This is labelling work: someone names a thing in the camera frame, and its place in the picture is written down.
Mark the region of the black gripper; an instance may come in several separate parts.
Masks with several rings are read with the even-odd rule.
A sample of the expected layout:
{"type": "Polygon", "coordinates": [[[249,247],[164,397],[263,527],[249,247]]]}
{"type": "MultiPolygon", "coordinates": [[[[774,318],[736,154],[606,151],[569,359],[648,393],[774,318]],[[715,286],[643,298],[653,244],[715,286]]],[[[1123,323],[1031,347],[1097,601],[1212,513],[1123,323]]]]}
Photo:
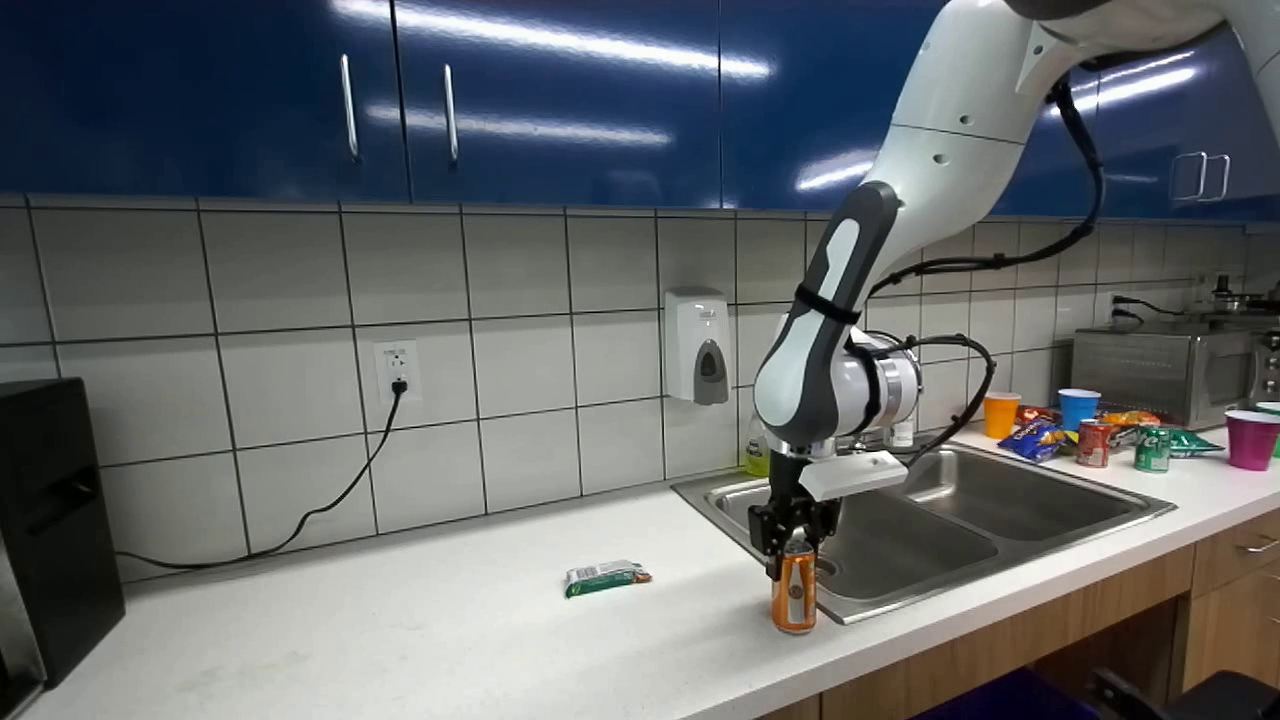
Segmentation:
{"type": "Polygon", "coordinates": [[[821,545],[836,531],[842,505],[818,501],[800,472],[804,457],[774,450],[768,457],[768,501],[749,509],[749,540],[761,557],[775,561],[793,531],[804,531],[807,545],[821,545]]]}

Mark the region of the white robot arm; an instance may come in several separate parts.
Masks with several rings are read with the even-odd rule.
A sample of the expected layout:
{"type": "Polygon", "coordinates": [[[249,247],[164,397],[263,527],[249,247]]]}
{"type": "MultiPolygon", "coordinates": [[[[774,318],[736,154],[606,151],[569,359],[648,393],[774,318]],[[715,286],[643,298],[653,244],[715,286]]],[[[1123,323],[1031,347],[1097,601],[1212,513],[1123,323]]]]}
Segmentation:
{"type": "Polygon", "coordinates": [[[1280,0],[950,0],[899,89],[874,172],[848,193],[807,260],[755,370],[755,421],[775,437],[774,495],[749,513],[751,545],[781,561],[821,545],[836,509],[814,482],[834,437],[890,416],[894,347],[855,307],[899,260],[971,226],[1006,197],[1050,94],[1088,60],[1178,53],[1229,26],[1280,132],[1280,0]]]}

